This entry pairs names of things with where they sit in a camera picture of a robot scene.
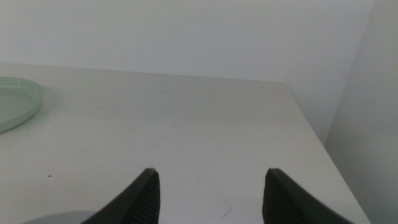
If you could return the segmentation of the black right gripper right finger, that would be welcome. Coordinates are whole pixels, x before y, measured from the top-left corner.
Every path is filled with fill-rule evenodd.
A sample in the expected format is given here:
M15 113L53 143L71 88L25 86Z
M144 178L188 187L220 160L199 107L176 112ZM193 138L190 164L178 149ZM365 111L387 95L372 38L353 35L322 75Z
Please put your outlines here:
M351 223L276 168L265 176L262 217L265 224Z

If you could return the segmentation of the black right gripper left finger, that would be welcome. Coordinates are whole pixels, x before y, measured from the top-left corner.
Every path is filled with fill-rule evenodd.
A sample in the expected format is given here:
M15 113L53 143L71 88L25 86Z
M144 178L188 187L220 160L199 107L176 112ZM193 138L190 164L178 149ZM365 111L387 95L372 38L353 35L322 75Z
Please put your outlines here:
M153 168L145 169L125 190L84 224L158 224L160 180Z

